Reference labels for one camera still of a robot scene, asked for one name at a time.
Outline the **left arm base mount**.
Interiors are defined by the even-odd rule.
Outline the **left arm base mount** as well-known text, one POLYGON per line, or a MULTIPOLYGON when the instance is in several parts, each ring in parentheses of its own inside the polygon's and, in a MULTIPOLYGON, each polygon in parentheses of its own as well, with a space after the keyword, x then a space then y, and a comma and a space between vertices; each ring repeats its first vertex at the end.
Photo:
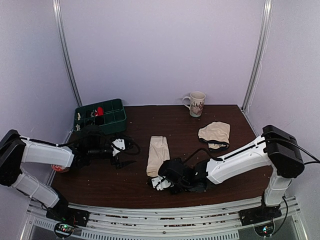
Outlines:
POLYGON ((86 210, 69 208, 66 213, 58 214, 52 209, 47 210, 46 215, 48 219, 60 221, 71 226, 86 227, 90 213, 86 210))

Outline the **cream underwear navy trim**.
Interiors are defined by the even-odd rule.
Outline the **cream underwear navy trim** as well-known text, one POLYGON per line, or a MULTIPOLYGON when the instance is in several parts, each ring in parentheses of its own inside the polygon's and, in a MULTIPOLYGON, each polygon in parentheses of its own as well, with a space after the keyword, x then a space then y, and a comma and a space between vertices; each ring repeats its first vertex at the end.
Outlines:
POLYGON ((230 147, 230 130, 228 123, 215 121, 198 130, 198 139, 208 144, 211 152, 225 151, 230 147))

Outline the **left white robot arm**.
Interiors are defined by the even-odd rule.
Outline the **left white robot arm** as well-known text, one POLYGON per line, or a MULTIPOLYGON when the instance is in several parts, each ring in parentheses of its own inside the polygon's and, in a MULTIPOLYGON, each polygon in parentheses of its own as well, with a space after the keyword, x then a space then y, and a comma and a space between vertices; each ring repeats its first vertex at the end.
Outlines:
POLYGON ((64 144, 24 137, 11 129, 0 141, 0 184, 39 201, 61 222, 67 222, 72 218, 69 202, 57 190, 28 174, 23 163, 46 164, 56 171, 67 171, 89 166, 92 160, 109 159, 111 165, 121 169, 132 161, 120 162, 118 154, 136 156, 140 152, 131 137, 121 132, 108 136, 95 125, 85 127, 80 137, 64 144))

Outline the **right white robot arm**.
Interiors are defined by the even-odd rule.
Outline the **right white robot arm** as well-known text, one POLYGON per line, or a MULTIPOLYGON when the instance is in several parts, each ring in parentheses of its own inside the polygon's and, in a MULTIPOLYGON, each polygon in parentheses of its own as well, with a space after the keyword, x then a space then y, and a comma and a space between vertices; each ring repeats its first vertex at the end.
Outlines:
POLYGON ((208 185, 224 181, 251 170, 271 166, 272 175, 262 195, 262 203, 256 210, 259 220, 268 220, 280 206, 282 197, 293 179, 305 169, 301 152, 294 136, 267 125, 262 135, 252 142, 219 157, 211 156, 194 167, 181 158, 166 160, 151 179, 157 191, 170 189, 173 193, 202 193, 208 185))

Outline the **white patterned ceramic mug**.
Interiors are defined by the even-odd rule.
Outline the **white patterned ceramic mug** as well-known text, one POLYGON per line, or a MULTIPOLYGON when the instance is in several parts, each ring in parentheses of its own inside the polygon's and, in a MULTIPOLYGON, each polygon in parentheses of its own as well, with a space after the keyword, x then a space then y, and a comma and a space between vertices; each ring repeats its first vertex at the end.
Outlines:
POLYGON ((189 96, 182 98, 182 104, 189 109, 189 114, 194 118, 202 115, 205 105, 206 95, 200 91, 193 91, 189 96))

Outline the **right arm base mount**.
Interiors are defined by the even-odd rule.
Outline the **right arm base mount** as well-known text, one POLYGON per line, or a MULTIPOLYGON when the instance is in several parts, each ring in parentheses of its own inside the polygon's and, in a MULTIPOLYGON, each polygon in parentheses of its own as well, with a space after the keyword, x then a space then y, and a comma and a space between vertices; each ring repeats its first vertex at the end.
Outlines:
POLYGON ((254 207, 238 212, 242 226, 273 220, 282 216, 279 207, 254 207))

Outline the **cream boxer underwear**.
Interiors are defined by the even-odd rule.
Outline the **cream boxer underwear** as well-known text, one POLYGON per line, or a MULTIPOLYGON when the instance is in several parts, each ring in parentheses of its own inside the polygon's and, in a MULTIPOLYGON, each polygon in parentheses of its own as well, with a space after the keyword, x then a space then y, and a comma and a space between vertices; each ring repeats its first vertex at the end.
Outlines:
POLYGON ((166 136, 152 136, 149 142, 146 174, 148 177, 157 177, 158 170, 164 161, 170 159, 170 151, 166 136))

